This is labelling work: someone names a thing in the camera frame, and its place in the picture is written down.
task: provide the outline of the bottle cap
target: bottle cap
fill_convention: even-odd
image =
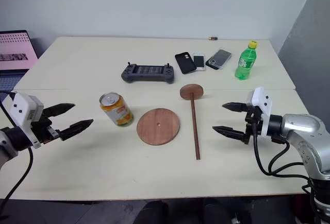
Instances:
[[[251,48],[251,49],[257,48],[257,45],[258,45],[258,43],[254,40],[249,42],[249,48]]]

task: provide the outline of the round wooden board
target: round wooden board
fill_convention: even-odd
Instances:
[[[138,121],[141,140],[150,145],[162,145],[173,140],[180,128],[178,116],[169,109],[157,108],[146,112]]]

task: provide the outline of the green bottle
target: green bottle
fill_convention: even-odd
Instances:
[[[235,72],[235,76],[238,79],[245,80],[249,77],[251,68],[257,58],[257,45],[258,43],[256,41],[251,41],[248,45],[248,48],[242,52],[241,57],[238,61],[238,67]]]

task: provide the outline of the white phone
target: white phone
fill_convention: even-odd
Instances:
[[[203,54],[193,54],[192,58],[193,58],[195,66],[196,66],[196,70],[204,71],[205,70],[205,64],[204,64],[205,56]]]

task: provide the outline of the yellow can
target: yellow can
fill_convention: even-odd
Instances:
[[[128,126],[133,121],[133,114],[123,97],[117,93],[107,93],[100,97],[100,107],[118,126]]]

